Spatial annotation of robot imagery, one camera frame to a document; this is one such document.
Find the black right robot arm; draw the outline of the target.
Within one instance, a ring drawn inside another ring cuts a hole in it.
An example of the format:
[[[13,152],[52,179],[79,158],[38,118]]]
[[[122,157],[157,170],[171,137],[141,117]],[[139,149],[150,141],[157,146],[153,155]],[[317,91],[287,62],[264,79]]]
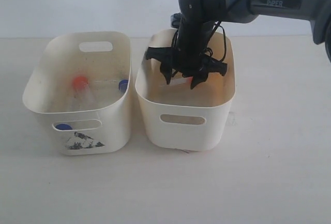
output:
[[[330,54],[330,0],[178,0],[172,15],[175,29],[167,47],[148,47],[147,60],[160,64],[167,83],[177,74],[191,78],[191,88],[205,82],[210,73],[224,76],[228,65],[216,59],[209,41],[223,22],[247,24],[258,16],[308,21],[312,39]]]

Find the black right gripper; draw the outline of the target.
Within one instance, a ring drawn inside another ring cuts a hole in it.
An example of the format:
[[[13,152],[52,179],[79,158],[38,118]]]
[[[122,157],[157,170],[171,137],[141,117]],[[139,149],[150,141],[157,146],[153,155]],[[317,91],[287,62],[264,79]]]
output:
[[[167,85],[170,84],[176,72],[183,77],[192,77],[190,89],[208,79],[210,73],[225,76],[228,65],[225,62],[227,53],[226,38],[223,37],[223,56],[214,57],[214,49],[210,42],[215,35],[213,27],[203,27],[184,33],[184,28],[170,28],[155,34],[145,52],[146,60],[156,60],[160,63],[160,72]],[[152,42],[157,38],[165,38],[168,34],[169,44],[157,45]]]

